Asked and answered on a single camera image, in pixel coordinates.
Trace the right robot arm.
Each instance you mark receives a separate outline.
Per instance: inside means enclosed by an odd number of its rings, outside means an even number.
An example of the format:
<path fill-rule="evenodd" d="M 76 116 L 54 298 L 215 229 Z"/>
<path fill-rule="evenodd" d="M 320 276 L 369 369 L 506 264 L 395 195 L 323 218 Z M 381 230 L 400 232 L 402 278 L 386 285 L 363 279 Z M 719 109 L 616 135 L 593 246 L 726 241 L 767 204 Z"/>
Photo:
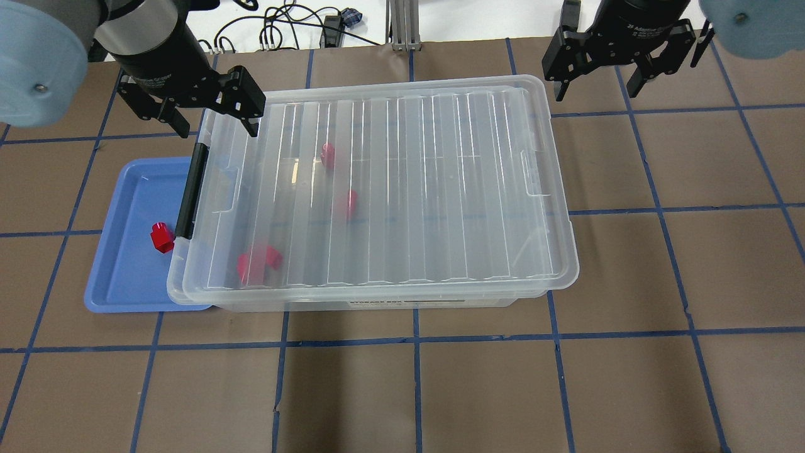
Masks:
<path fill-rule="evenodd" d="M 564 99 L 570 83 L 604 68 L 634 64 L 626 83 L 635 98 L 649 81 L 695 68 L 713 38 L 743 59 L 774 59 L 804 42 L 802 1 L 701 1 L 700 32 L 684 18 L 687 1 L 602 1 L 591 26 L 580 29 L 580 1 L 564 1 L 560 22 L 541 58 L 545 80 Z"/>

